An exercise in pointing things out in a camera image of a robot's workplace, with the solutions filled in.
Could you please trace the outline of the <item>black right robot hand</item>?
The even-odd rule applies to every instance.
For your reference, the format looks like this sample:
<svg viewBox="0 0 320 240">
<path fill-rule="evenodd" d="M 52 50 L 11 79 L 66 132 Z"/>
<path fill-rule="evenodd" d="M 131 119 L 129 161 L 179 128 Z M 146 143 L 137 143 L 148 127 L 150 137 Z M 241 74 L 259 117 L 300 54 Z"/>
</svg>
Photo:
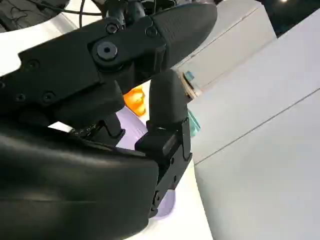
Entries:
<svg viewBox="0 0 320 240">
<path fill-rule="evenodd" d="M 208 37 L 212 0 L 139 0 L 19 53 L 0 79 L 0 237 L 122 240 L 142 231 L 191 159 L 173 66 Z"/>
</svg>

